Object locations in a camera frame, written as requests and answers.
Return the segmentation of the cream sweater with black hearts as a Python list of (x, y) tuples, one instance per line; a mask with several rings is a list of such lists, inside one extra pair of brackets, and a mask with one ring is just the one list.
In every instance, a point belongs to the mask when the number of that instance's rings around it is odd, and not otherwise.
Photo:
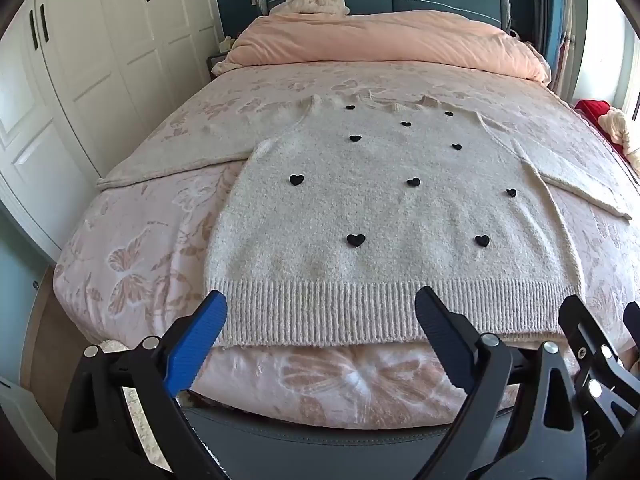
[(634, 216), (535, 140), (428, 97), (311, 96), (145, 143), (102, 186), (229, 160), (242, 170), (204, 263), (227, 299), (225, 347), (413, 341), (426, 286), (479, 330), (551, 334), (585, 290), (551, 189)]

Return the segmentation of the red cloth by window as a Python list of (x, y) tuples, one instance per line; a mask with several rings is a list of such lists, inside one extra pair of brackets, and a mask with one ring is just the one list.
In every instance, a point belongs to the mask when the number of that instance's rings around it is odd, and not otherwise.
[(606, 101), (579, 100), (576, 110), (591, 122), (628, 162), (635, 174), (639, 174), (639, 124), (622, 110)]

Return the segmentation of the dark bedside table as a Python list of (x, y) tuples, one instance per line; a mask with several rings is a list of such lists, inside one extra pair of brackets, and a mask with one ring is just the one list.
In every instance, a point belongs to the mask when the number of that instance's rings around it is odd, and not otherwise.
[(207, 71), (211, 80), (214, 80), (216, 78), (216, 74), (214, 73), (215, 66), (218, 63), (224, 62), (226, 57), (227, 55), (225, 53), (218, 53), (206, 58)]

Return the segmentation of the peach duvet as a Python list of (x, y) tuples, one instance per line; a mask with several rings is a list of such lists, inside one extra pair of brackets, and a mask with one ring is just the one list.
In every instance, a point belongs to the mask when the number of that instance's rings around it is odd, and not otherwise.
[(484, 70), (544, 86), (551, 80), (549, 64), (529, 44), (491, 24), (432, 10), (262, 16), (235, 40), (213, 74), (250, 66), (394, 61)]

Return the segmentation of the white wardrobe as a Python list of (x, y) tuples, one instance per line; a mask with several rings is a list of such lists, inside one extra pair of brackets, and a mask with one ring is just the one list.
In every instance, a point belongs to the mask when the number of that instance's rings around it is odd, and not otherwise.
[(8, 0), (1, 201), (56, 260), (96, 194), (209, 81), (217, 0)]

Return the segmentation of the cream plush pillow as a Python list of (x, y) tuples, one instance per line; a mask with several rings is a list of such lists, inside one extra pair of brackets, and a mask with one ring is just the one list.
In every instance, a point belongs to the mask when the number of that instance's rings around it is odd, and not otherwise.
[(332, 14), (346, 16), (350, 13), (345, 0), (284, 0), (274, 6), (269, 14)]

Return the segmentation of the dark bed frame footboard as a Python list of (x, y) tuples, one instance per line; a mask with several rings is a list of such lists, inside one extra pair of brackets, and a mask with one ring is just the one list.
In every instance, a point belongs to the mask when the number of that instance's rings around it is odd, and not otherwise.
[(231, 479), (412, 479), (449, 429), (322, 428), (221, 405), (182, 411)]

